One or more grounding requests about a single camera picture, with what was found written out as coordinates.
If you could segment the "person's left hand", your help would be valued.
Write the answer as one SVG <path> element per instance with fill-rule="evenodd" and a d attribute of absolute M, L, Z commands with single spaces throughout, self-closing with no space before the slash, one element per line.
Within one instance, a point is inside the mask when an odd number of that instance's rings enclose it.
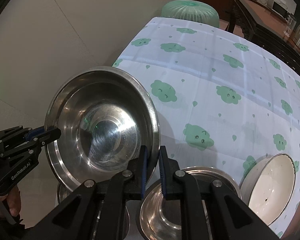
<path fill-rule="evenodd" d="M 21 197 L 20 197 L 20 191 L 18 186 L 16 185 L 11 191 L 5 195 L 5 196 L 0 196 L 0 202 L 3 202 L 6 200 L 10 214 L 13 217 L 16 217 L 19 215 L 20 210 L 21 210 Z M 0 211 L 0 217 L 4 217 L 3 213 Z"/>

